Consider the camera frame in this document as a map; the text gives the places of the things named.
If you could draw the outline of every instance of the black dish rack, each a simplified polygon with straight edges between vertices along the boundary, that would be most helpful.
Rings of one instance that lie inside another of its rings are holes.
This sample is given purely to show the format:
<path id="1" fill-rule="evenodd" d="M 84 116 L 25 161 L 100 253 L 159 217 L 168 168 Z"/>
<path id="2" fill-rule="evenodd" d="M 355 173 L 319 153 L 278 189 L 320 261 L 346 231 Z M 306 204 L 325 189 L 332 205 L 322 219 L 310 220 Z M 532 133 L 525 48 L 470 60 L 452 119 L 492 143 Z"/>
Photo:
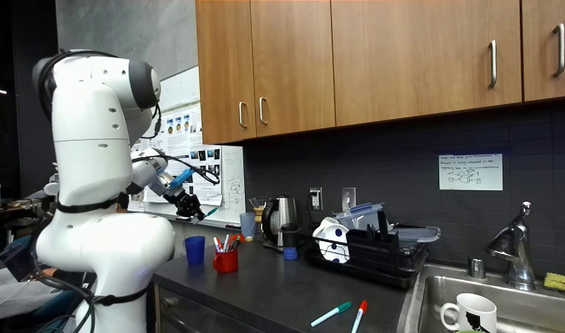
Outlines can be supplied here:
<path id="1" fill-rule="evenodd" d="M 400 246 L 399 238 L 394 234 L 386 234 L 385 240 L 382 240 L 381 233 L 377 232 L 375 238 L 371 239 L 367 238 L 367 231 L 354 229 L 346 234 L 346 243 L 304 237 L 307 243 L 305 259 L 310 264 L 400 288 L 413 285 L 429 255 L 428 243 Z M 350 259 L 346 263 L 325 259 L 318 242 L 348 247 Z"/>

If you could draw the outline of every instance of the chrome faucet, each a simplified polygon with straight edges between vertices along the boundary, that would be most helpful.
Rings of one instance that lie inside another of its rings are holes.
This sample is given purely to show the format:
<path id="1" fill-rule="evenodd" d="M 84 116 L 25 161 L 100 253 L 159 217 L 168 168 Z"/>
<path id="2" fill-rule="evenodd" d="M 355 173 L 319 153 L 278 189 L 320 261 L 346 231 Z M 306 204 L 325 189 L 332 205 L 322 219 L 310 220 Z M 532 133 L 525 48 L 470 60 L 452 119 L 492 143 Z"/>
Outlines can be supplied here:
<path id="1" fill-rule="evenodd" d="M 520 290 L 534 290 L 535 277 L 531 268 L 529 227 L 525 218 L 531 214 L 531 203 L 523 202 L 519 215 L 502 229 L 486 248 L 497 259 L 509 262 L 509 286 Z"/>

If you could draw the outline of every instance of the electric kettle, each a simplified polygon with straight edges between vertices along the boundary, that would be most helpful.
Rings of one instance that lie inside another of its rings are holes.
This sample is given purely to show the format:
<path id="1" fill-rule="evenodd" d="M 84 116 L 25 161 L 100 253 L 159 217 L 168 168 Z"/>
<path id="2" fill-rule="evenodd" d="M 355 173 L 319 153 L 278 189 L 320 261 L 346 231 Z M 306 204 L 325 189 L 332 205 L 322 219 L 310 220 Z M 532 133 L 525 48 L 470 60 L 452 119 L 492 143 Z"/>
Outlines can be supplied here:
<path id="1" fill-rule="evenodd" d="M 278 196 L 270 199 L 262 211 L 262 229 L 267 238 L 267 247 L 283 248 L 283 235 L 278 230 L 282 225 L 297 225 L 297 208 L 295 198 Z"/>

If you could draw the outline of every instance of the dark tile backsplash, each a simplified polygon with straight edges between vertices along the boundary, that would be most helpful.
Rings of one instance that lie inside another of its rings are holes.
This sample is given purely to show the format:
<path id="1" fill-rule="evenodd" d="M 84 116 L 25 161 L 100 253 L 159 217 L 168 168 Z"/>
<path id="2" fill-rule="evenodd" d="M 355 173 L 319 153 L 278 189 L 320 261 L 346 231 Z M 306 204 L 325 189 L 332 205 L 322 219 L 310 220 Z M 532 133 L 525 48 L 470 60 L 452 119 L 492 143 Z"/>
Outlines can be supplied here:
<path id="1" fill-rule="evenodd" d="M 503 191 L 439 191 L 439 154 L 499 152 Z M 246 197 L 295 196 L 304 226 L 309 187 L 323 187 L 314 223 L 340 211 L 341 187 L 356 187 L 358 203 L 386 202 L 390 220 L 439 226 L 431 259 L 475 256 L 492 270 L 506 263 L 484 247 L 531 201 L 534 271 L 565 274 L 565 100 L 256 139 L 244 156 Z"/>

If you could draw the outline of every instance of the whiteboard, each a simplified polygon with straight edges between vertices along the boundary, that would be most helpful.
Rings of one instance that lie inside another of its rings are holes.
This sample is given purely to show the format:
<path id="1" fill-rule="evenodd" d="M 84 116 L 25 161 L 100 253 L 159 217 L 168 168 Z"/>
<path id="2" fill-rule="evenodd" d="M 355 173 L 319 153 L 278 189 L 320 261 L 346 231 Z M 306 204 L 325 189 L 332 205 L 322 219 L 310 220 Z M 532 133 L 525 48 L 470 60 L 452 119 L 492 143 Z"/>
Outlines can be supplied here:
<path id="1" fill-rule="evenodd" d="M 167 109 L 176 104 L 191 103 L 200 99 L 200 80 L 198 66 L 161 82 L 160 108 Z M 145 147 L 147 140 L 141 140 Z M 223 193 L 221 205 L 205 221 L 219 223 L 240 223 L 240 214 L 245 213 L 244 150 L 238 146 L 221 148 L 221 183 Z M 176 208 L 170 203 L 145 202 L 145 212 L 172 215 L 176 217 Z M 202 205 L 204 213 L 215 206 Z"/>

